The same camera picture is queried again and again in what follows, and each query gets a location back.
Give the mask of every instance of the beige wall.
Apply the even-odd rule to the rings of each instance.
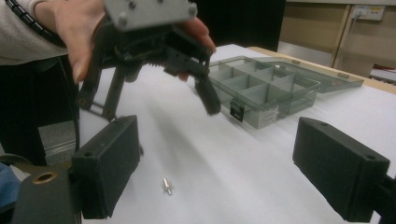
[[[382,21],[353,22],[351,5],[287,3],[280,41],[332,54],[333,67],[368,77],[375,63],[396,67],[396,7]]]

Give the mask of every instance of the black curtain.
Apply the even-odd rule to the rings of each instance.
[[[217,46],[277,51],[285,0],[191,0]]]

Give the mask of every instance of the label on box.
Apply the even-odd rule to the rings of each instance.
[[[259,128],[270,125],[276,121],[279,105],[275,105],[265,111],[261,111],[259,117]]]

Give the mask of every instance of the blue fabric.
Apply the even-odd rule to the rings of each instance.
[[[0,162],[0,207],[17,201],[21,181]]]

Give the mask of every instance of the human hand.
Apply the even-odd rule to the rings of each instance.
[[[35,16],[41,24],[57,33],[66,44],[75,82],[84,80],[92,58],[92,38],[105,16],[102,0],[41,2],[35,6]],[[184,21],[178,26],[212,52],[216,51],[207,27],[199,19]],[[179,77],[186,80],[188,76]]]

